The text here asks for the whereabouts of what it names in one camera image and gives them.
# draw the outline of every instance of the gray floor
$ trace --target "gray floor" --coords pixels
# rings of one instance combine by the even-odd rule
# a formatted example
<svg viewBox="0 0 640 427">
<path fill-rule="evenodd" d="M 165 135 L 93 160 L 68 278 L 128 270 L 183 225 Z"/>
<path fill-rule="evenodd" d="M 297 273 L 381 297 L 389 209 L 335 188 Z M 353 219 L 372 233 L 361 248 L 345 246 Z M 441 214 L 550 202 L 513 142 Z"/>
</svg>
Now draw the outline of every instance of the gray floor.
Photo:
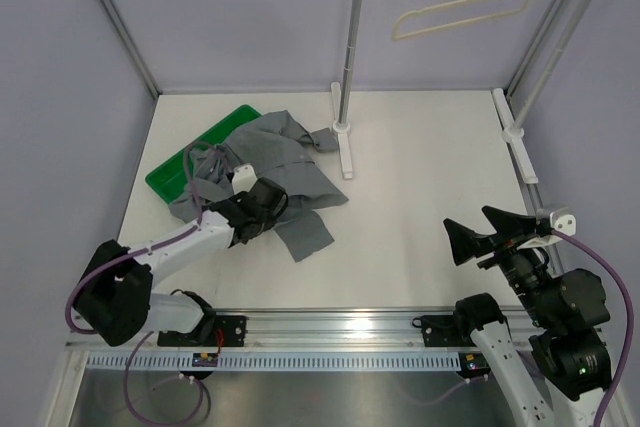
<svg viewBox="0 0 640 427">
<path fill-rule="evenodd" d="M 122 372 L 85 374 L 71 425 L 144 425 L 124 408 Z M 146 392 L 165 372 L 136 372 L 130 396 Z M 452 373 L 216 373 L 205 380 L 206 405 L 190 425 L 216 427 L 413 427 L 512 426 L 513 419 L 495 380 L 462 387 L 435 406 L 426 405 L 460 382 Z M 182 419 L 195 405 L 197 390 L 171 383 L 136 402 L 155 422 Z"/>
</svg>

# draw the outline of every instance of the vertical metal pole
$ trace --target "vertical metal pole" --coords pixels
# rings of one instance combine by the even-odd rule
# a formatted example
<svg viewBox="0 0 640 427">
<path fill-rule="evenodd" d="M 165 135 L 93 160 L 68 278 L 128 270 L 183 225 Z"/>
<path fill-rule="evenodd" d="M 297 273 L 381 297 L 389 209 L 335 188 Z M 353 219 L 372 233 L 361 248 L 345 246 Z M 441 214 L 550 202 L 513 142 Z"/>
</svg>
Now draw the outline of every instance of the vertical metal pole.
<svg viewBox="0 0 640 427">
<path fill-rule="evenodd" d="M 124 21 L 122 20 L 122 16 L 120 15 L 120 12 L 118 12 L 118 9 L 116 8 L 115 3 L 113 2 L 113 0 L 99 0 L 99 1 L 100 1 L 100 5 L 102 6 L 102 9 L 104 10 L 105 14 L 107 14 L 107 17 L 111 22 L 111 25 L 115 29 L 116 34 L 118 35 L 118 38 L 120 39 L 120 41 L 122 42 L 122 45 L 124 46 L 125 50 L 129 54 L 129 57 L 133 62 L 134 68 L 137 70 L 138 74 L 140 75 L 143 82 L 147 86 L 147 90 L 149 91 L 149 93 L 151 94 L 154 100 L 158 100 L 158 96 L 162 92 L 160 91 L 158 84 L 153 78 L 153 75 L 151 74 L 149 67 L 147 66 L 146 62 L 142 58 L 142 55 L 140 54 L 138 47 L 136 47 L 136 44 L 133 41 L 133 38 L 131 37 L 131 34 L 129 34 L 129 31 L 125 26 Z"/>
<path fill-rule="evenodd" d="M 562 16 L 562 12 L 570 2 L 571 0 L 552 0 L 549 4 L 549 7 L 542 17 L 540 25 L 536 29 L 536 33 L 534 34 L 531 43 L 527 47 L 524 57 L 518 64 L 516 73 L 507 86 L 505 92 L 505 97 L 507 99 L 511 99 L 511 97 L 513 97 L 514 92 L 518 89 L 518 86 L 525 77 L 527 71 L 535 64 L 540 52 L 542 51 L 542 47 L 544 47 L 549 36 L 554 31 L 555 26 Z"/>
<path fill-rule="evenodd" d="M 340 93 L 340 112 L 338 124 L 347 123 L 349 110 L 349 96 L 351 95 L 351 81 L 353 79 L 353 61 L 356 57 L 356 40 L 358 38 L 358 25 L 360 24 L 360 10 L 362 0 L 351 0 L 351 17 L 349 19 L 349 36 L 347 38 L 347 53 L 344 59 L 344 73 L 342 74 L 342 88 Z"/>
<path fill-rule="evenodd" d="M 538 185 L 527 184 L 527 190 L 529 191 L 529 197 L 531 197 L 533 210 L 538 211 L 539 209 L 542 209 L 544 207 L 544 204 L 542 203 L 542 197 L 540 197 Z M 565 270 L 562 266 L 562 261 L 560 260 L 560 253 L 558 252 L 558 248 L 555 245 L 550 245 L 547 247 L 547 251 L 549 252 L 549 258 L 551 260 L 549 264 L 553 272 L 556 275 L 563 274 Z"/>
<path fill-rule="evenodd" d="M 516 121 L 513 124 L 513 128 L 515 130 L 520 129 L 522 127 L 522 124 L 524 123 L 524 120 L 527 118 L 527 114 L 531 110 L 531 107 L 533 107 L 533 104 L 535 104 L 536 100 L 538 100 L 538 97 L 540 96 L 542 89 L 544 89 L 544 86 L 547 85 L 547 81 L 549 80 L 549 77 L 551 77 L 551 74 L 553 73 L 553 69 L 555 69 L 556 65 L 558 65 L 558 61 L 560 60 L 560 57 L 562 57 L 565 47 L 569 43 L 571 36 L 575 32 L 576 27 L 578 27 L 578 24 L 580 23 L 580 20 L 582 19 L 582 16 L 586 12 L 590 3 L 591 3 L 591 0 L 580 0 L 578 2 L 578 5 L 576 6 L 573 13 L 571 14 L 571 17 L 569 18 L 569 21 L 567 22 L 567 25 L 565 26 L 564 31 L 562 32 L 562 35 L 558 39 L 558 43 L 556 44 L 556 47 L 553 50 L 553 53 L 551 54 L 551 56 L 549 57 L 549 60 L 544 66 L 544 70 L 540 74 L 540 77 L 538 78 L 536 85 L 533 87 L 533 90 L 527 97 L 527 100 L 525 100 L 524 105 L 522 106 L 522 109 L 520 109 L 520 112 L 518 112 Z"/>
</svg>

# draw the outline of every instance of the folded garment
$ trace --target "folded garment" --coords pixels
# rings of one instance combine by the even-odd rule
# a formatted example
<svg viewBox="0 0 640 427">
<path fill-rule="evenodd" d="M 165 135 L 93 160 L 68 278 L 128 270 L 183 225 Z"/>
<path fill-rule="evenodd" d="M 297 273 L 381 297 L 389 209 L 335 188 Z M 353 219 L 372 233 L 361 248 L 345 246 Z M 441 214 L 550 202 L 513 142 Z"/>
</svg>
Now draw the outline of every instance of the folded garment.
<svg viewBox="0 0 640 427">
<path fill-rule="evenodd" d="M 289 206 L 274 230 L 299 262 L 333 242 L 313 210 L 349 200 L 320 171 L 305 145 L 318 152 L 338 150 L 329 129 L 308 132 L 287 111 L 263 115 L 236 128 L 215 151 L 191 151 L 194 186 L 205 205 L 226 199 L 233 195 L 227 169 L 242 164 L 251 164 L 257 177 L 276 182 L 287 192 Z M 185 222 L 197 217 L 189 185 L 169 204 L 169 211 Z"/>
</svg>

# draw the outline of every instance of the green tray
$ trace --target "green tray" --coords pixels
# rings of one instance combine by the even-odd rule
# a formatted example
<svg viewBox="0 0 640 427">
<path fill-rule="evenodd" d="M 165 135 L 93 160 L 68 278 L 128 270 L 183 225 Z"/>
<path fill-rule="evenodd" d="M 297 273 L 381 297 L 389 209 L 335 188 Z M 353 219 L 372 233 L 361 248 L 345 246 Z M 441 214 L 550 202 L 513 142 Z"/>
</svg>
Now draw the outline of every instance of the green tray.
<svg viewBox="0 0 640 427">
<path fill-rule="evenodd" d="M 236 127 L 258 117 L 260 117 L 260 113 L 251 106 L 241 105 L 195 140 L 204 140 L 213 145 L 220 144 Z M 192 167 L 191 159 L 189 159 L 189 168 Z M 182 150 L 160 167 L 156 167 L 145 177 L 145 181 L 167 204 L 177 199 L 184 191 L 184 186 L 187 185 L 187 178 L 182 168 Z"/>
</svg>

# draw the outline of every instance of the white tabletop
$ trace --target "white tabletop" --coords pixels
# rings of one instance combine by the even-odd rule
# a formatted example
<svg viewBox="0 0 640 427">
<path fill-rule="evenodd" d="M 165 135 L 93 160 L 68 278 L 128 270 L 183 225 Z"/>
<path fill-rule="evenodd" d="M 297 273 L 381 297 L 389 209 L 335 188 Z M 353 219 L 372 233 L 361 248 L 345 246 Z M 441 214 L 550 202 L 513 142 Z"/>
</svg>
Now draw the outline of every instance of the white tabletop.
<svg viewBox="0 0 640 427">
<path fill-rule="evenodd" d="M 145 183 L 163 161 L 242 104 L 288 110 L 309 130 L 332 122 L 331 95 L 163 95 L 147 138 L 119 241 L 181 225 Z M 159 286 L 193 290 L 218 308 L 448 307 L 489 292 L 519 306 L 497 269 L 456 267 L 446 217 L 491 232 L 480 209 L 526 213 L 487 91 L 363 92 L 351 96 L 355 168 L 342 180 L 337 153 L 311 152 L 350 201 L 319 211 L 335 242 L 294 263 L 274 232 L 203 258 Z"/>
</svg>

